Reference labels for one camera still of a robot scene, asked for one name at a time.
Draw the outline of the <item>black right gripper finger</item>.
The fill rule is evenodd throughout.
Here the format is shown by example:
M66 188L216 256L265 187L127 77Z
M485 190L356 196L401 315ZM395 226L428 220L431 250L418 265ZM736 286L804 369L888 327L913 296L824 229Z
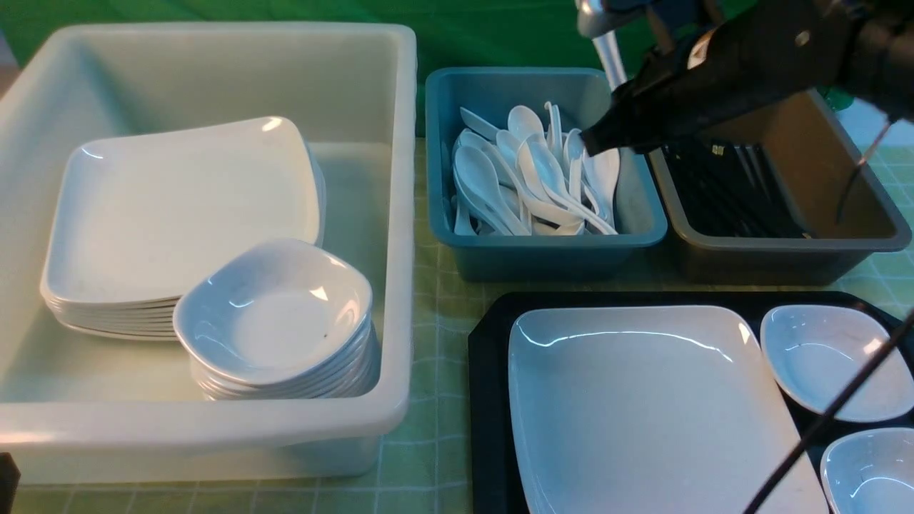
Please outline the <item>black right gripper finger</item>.
M620 148L645 153L647 139L643 128L636 113L630 109L611 107L600 120L581 132L581 138L590 156Z

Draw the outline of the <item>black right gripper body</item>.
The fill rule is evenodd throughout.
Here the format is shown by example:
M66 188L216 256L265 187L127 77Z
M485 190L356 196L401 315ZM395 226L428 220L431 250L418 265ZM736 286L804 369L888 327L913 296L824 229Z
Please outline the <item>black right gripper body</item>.
M675 36L649 9L656 44L628 85L628 140L663 143L839 84L863 1L758 1L724 19L698 1L695 31Z

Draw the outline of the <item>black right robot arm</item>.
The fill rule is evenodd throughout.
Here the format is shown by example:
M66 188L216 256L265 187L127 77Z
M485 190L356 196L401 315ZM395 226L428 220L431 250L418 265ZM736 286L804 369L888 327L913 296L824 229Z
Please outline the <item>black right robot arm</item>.
M592 156L645 153L783 101L836 87L889 121L912 120L910 1L578 1L585 38L647 19L653 48L607 113L582 131Z

